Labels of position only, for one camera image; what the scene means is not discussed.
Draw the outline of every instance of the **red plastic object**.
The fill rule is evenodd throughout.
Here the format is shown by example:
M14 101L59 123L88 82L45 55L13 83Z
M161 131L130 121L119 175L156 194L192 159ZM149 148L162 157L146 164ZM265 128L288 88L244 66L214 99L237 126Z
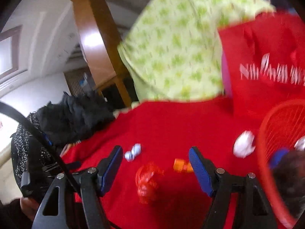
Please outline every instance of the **red plastic object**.
M283 146L293 148L305 136L305 100L291 100L274 107L263 120L257 137L257 157L261 181L278 220L291 229L296 219L290 215L275 184L268 161Z
M138 188L140 203L148 204L157 199L156 190L158 188L158 184L153 177L155 174L163 173L164 171L162 171L154 163L149 163L138 169L135 175L135 184Z

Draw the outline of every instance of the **white wall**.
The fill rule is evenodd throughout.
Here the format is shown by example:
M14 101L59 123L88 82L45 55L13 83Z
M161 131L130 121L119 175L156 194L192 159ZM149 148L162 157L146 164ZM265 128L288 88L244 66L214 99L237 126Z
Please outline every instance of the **white wall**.
M70 94L63 73L57 73L44 78L35 79L26 83L0 98L24 116L37 111L49 101L58 103L63 92ZM0 114L3 128L0 130L0 151L10 143L10 136L16 131L18 123L13 119Z

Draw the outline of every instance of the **red plastic basket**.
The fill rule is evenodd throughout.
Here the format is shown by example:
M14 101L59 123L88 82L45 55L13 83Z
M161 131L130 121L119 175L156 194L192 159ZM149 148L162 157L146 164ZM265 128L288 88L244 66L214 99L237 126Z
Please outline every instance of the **red plastic basket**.
M288 229L296 223L275 185L268 161L281 147L293 148L305 136L305 100L291 100L273 108L264 118L257 138L257 157L261 181L278 220Z

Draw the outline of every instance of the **green patterned fabric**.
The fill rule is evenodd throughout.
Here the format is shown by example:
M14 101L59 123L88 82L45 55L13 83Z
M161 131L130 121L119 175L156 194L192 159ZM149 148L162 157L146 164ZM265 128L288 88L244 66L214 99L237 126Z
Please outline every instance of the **green patterned fabric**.
M272 10L266 0L151 0L118 46L139 100L215 97L223 90L217 28Z

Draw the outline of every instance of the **brown wooden furniture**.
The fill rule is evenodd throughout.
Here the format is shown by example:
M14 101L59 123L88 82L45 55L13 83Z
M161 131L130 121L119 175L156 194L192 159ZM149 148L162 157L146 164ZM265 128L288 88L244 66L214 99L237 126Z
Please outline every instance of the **brown wooden furniture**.
M104 88L115 84L125 106L131 106L132 101L123 83L129 72L117 51L121 37L106 1L71 1L80 44L96 88L101 92Z

